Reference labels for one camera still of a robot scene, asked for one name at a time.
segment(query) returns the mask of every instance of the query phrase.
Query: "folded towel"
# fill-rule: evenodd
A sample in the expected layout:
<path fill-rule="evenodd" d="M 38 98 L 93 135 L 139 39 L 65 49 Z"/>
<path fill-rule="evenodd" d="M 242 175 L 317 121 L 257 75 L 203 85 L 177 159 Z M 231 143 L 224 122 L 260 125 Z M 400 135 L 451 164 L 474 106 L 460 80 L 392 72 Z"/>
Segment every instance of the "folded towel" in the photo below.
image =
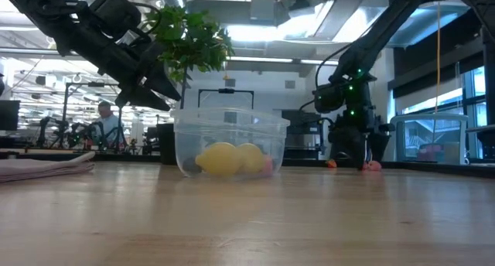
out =
<path fill-rule="evenodd" d="M 93 157 L 94 152 L 88 152 L 65 162 L 33 159 L 0 160 L 0 182 L 89 172 L 93 169 L 94 163 L 86 161 Z"/>

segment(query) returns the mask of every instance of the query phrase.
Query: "cloth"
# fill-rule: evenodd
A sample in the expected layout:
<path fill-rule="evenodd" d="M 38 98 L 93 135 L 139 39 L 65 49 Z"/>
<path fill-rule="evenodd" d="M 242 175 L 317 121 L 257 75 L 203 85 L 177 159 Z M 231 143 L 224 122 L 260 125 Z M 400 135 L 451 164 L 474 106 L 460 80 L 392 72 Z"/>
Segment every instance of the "cloth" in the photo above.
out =
<path fill-rule="evenodd" d="M 0 182 L 89 172 L 93 169 L 94 163 L 87 161 L 93 157 L 94 152 L 88 152 L 64 162 L 33 159 L 0 160 Z"/>
<path fill-rule="evenodd" d="M 114 143 L 115 139 L 117 138 L 117 134 L 119 133 L 119 131 L 117 129 L 113 130 L 114 128 L 118 127 L 118 117 L 112 114 L 112 115 L 108 116 L 107 118 L 98 118 L 97 121 L 103 123 L 103 131 L 105 132 L 104 135 L 108 135 L 108 133 L 110 133 L 107 136 L 107 142 L 108 142 L 108 145 L 112 145 Z M 97 133 L 98 137 L 101 136 L 99 128 L 96 128 L 96 133 Z M 123 142 L 123 139 L 122 139 L 122 137 L 120 137 L 119 143 L 122 143 L 122 142 Z"/>

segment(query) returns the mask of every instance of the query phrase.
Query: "plastic container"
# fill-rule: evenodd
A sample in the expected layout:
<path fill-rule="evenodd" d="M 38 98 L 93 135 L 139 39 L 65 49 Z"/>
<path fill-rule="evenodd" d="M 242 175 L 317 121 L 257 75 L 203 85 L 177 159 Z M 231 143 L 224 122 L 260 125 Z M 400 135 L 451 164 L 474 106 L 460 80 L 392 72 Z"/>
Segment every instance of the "plastic container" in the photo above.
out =
<path fill-rule="evenodd" d="M 282 165 L 288 120 L 239 107 L 177 110 L 171 116 L 177 165 L 185 176 L 271 176 Z"/>

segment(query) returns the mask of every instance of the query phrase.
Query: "desk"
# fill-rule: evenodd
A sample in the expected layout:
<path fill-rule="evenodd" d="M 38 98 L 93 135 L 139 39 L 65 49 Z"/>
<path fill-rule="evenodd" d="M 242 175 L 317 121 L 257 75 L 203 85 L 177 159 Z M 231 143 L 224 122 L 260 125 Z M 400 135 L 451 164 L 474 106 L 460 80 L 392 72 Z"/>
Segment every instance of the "desk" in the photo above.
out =
<path fill-rule="evenodd" d="M 286 168 L 184 179 L 100 162 L 0 185 L 2 265 L 489 265 L 495 182 L 386 170 Z"/>

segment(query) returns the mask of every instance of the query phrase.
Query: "computer monitor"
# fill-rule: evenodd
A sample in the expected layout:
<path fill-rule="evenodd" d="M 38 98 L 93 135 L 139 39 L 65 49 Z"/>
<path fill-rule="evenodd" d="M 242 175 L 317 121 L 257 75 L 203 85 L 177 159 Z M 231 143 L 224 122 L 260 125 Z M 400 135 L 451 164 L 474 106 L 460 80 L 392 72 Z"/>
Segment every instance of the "computer monitor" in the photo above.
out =
<path fill-rule="evenodd" d="M 0 101 L 0 131 L 17 131 L 21 101 Z"/>

